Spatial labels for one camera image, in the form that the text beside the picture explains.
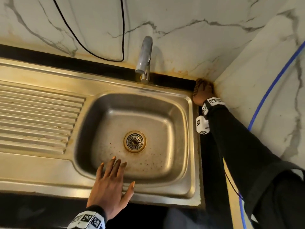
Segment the sink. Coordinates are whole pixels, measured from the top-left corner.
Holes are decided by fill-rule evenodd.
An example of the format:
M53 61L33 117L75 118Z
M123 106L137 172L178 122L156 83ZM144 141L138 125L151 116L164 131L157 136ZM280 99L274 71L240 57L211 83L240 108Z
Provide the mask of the sink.
M88 198L116 156L132 202L204 205L191 92L1 58L0 72L0 191Z
M129 133L133 135L130 146ZM99 97L84 120L76 161L81 169L95 174L101 162L113 156L128 163L127 183L162 184L179 179L188 157L183 112L168 101L148 96L119 93Z

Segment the sink drain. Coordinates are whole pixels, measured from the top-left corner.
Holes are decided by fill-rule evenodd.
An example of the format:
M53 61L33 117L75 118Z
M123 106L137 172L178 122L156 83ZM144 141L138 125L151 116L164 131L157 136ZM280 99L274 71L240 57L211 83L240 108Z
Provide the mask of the sink drain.
M144 149L145 145L146 138L139 131L131 131L124 138L124 146L129 152L138 153Z

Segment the hand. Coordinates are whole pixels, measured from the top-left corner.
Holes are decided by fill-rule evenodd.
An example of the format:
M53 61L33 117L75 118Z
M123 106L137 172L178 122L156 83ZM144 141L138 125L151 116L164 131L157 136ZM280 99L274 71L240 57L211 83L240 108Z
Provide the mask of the hand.
M215 97L213 84L206 80L197 79L193 92L194 103L203 106L204 101L212 97Z
M104 176L102 176L104 163L101 163L97 169L96 180L87 202L87 207L98 205L103 208L107 220L113 219L123 210L134 194L135 182L132 182L122 197L123 175L127 162L121 164L121 160L118 159L114 164L115 160L116 157L113 157L108 162Z

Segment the blue hose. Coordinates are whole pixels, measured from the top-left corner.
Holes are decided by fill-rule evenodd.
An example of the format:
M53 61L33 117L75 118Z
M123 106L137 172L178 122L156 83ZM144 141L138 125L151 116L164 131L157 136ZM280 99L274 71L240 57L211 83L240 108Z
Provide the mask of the blue hose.
M252 116L252 119L251 119L251 121L249 123L249 126L248 126L248 130L249 131L251 131L253 123L255 121L255 118L257 117L258 112L260 111L261 107L263 106L263 104L264 104L266 98L268 97L268 95L270 94L271 90L274 88L276 83L280 80L280 78L285 73L285 71L288 69L288 67L292 64L292 62L296 59L296 57L301 53L301 51L304 49L304 47L305 47L305 41L300 45L300 47L296 50L296 52L288 60L288 62L285 64L283 69L280 71L280 73L277 75L275 80L272 82L272 84L268 88L267 92L265 93L265 95L261 99L259 105L257 106L257 108L256 108L256 110L255 110L255 112L254 112L254 114ZM241 217L242 217L242 226L243 226L244 229L247 229L241 197L239 197L239 208L240 208L240 214L241 214Z

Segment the faucet spout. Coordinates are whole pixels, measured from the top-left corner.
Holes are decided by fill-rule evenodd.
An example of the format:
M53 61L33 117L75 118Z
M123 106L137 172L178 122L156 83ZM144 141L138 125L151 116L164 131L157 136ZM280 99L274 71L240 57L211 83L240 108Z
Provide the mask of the faucet spout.
M153 39L150 36L146 36L142 42L141 52L135 69L136 73L141 74L141 83L147 84L149 81L150 58L152 54L152 48Z

